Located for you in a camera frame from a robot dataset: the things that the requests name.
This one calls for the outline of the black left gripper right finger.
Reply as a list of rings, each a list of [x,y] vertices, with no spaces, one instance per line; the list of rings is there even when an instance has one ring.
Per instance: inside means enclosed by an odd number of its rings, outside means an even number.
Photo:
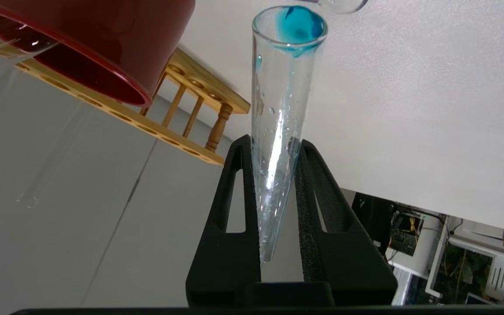
[[[303,278],[337,306],[390,305],[398,283],[315,145],[302,141],[295,195]]]

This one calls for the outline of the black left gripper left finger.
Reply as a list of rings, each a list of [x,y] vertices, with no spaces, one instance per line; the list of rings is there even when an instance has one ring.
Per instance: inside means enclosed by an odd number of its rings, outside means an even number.
[[[245,229],[228,233],[236,173],[243,174]],[[261,280],[259,231],[251,160],[251,138],[230,146],[210,213],[188,272],[185,291],[190,307],[232,307],[243,287]]]

